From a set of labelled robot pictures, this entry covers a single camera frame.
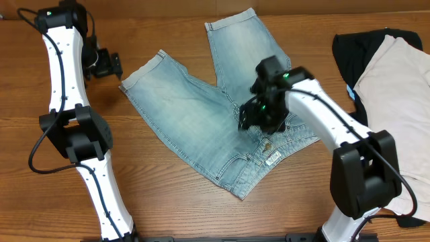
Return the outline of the light blue denim shorts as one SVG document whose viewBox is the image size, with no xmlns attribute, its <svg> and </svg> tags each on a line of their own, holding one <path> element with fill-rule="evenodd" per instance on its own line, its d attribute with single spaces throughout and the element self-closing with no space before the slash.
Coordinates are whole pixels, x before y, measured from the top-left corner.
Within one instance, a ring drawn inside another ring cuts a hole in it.
<svg viewBox="0 0 430 242">
<path fill-rule="evenodd" d="M 317 141 L 295 114 L 283 132 L 239 130 L 239 108 L 251 98 L 255 67 L 290 58 L 253 9 L 206 24 L 217 82 L 210 85 L 160 50 L 120 86 L 158 138 L 179 158 L 240 199 L 283 159 Z"/>
</svg>

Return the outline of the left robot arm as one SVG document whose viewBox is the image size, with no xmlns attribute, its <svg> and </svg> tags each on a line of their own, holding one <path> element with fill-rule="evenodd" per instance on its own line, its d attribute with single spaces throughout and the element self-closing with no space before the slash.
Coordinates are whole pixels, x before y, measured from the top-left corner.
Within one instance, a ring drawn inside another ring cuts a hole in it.
<svg viewBox="0 0 430 242">
<path fill-rule="evenodd" d="M 42 136 L 70 161 L 83 178 L 95 207 L 101 241 L 138 241 L 113 173 L 113 136 L 108 123 L 90 106 L 86 82 L 122 76 L 118 54 L 100 48 L 88 30 L 92 15 L 76 1 L 38 10 L 34 25 L 45 43 L 51 79 L 48 113 L 39 117 Z"/>
</svg>

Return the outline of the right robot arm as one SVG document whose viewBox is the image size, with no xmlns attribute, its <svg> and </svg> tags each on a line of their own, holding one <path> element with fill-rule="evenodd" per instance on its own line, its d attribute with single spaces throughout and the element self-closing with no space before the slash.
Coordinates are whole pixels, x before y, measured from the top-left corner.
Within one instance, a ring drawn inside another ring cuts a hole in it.
<svg viewBox="0 0 430 242">
<path fill-rule="evenodd" d="M 372 132 L 340 108 L 304 67 L 285 70 L 275 56 L 255 68 L 254 95 L 240 107 L 240 130 L 258 126 L 273 134 L 287 127 L 293 112 L 314 131 L 333 156 L 331 196 L 336 204 L 316 233 L 290 234 L 286 241 L 377 241 L 363 234 L 366 218 L 375 215 L 402 191 L 393 137 Z"/>
</svg>

